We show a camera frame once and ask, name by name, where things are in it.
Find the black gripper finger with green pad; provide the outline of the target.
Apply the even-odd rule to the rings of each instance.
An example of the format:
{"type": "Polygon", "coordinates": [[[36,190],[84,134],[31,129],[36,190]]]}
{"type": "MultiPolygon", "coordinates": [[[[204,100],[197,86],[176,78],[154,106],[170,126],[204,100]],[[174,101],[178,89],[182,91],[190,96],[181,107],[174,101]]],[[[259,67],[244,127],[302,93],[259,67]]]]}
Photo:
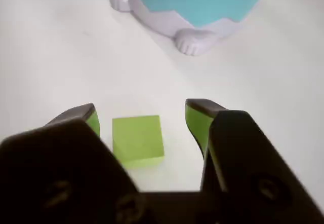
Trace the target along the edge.
{"type": "Polygon", "coordinates": [[[323,223],[323,214],[254,119],[208,99],[187,99],[187,127],[204,158],[201,189],[217,223],[323,223]]]}

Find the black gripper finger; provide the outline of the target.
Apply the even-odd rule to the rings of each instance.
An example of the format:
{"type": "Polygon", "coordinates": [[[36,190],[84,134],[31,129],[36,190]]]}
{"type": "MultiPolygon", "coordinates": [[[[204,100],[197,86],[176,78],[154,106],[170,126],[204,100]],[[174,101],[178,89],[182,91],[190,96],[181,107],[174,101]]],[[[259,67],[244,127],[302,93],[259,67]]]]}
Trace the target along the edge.
{"type": "Polygon", "coordinates": [[[1,143],[1,223],[151,223],[93,104],[1,143]]]}

